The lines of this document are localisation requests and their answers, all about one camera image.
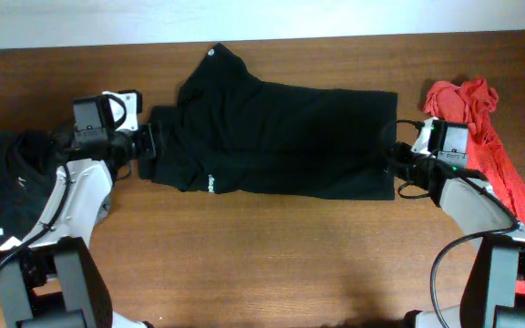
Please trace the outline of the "black polo shirt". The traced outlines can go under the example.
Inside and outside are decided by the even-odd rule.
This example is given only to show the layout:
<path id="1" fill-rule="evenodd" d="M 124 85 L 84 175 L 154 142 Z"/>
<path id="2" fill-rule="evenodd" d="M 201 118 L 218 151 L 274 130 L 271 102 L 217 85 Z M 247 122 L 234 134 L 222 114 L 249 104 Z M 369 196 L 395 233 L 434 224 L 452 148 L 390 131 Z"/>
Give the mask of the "black polo shirt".
<path id="1" fill-rule="evenodd" d="M 142 179 L 181 191 L 392 200 L 382 149 L 396 138 L 397 95 L 265 82 L 213 46 L 149 124 L 156 156 Z"/>

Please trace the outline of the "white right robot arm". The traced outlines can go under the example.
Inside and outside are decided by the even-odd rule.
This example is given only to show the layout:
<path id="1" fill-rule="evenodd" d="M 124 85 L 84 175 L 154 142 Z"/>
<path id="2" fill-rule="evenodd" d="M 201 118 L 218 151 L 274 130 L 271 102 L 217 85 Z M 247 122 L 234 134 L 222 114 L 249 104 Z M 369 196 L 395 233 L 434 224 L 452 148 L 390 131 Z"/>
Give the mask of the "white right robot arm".
<path id="1" fill-rule="evenodd" d="M 525 225 L 493 194 L 485 176 L 468 169 L 460 145 L 423 147 L 397 142 L 385 158 L 402 180 L 425 190 L 428 198 L 462 229 L 463 237 L 445 246 L 429 276 L 433 308 L 413 311 L 407 327 L 525 327 Z M 440 262 L 456 246 L 472 242 L 477 250 L 459 304 L 438 302 Z"/>

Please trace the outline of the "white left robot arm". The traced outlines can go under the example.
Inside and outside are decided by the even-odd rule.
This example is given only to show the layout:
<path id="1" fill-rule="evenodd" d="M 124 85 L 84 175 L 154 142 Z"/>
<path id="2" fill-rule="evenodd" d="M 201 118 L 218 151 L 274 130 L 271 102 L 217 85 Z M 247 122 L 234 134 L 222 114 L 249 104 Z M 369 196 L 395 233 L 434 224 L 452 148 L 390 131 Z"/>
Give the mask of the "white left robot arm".
<path id="1" fill-rule="evenodd" d="M 58 165 L 50 194 L 24 238 L 0 246 L 0 304 L 12 327 L 139 327 L 115 313 L 107 286 L 88 250 L 119 167 L 152 152 L 148 130 L 117 129 L 106 140 L 73 139 L 67 149 L 47 133 L 26 131 L 11 145 L 46 151 Z"/>

